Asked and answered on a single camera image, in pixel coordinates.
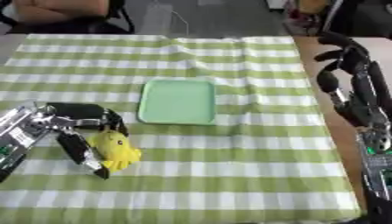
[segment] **checkered tablecloth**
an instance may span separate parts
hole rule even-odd
[[[31,35],[0,74],[1,110],[26,99],[98,103],[123,116],[143,150],[142,162],[101,180],[47,137],[0,184],[2,224],[329,223],[359,215],[292,38]],[[151,79],[213,82],[216,125],[139,122]]]

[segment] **gray floor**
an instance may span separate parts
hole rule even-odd
[[[192,38],[287,35],[281,15],[270,12],[265,0],[127,0],[126,9],[138,34]]]

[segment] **white cable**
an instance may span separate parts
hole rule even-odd
[[[161,6],[161,3],[158,0],[154,0],[154,3],[157,6],[159,6],[159,7]],[[164,11],[169,11],[170,13],[175,14],[185,24],[185,26],[186,26],[186,36],[189,37],[189,24],[188,24],[188,22],[186,22],[186,20],[184,20],[184,18],[181,17],[181,15],[179,15],[179,13],[176,12],[175,10],[167,10],[167,9],[165,9],[163,7],[161,7],[161,9],[163,9]]]

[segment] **light green plastic tray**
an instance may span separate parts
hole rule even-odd
[[[138,111],[145,123],[214,124],[215,89],[206,80],[151,80]]]

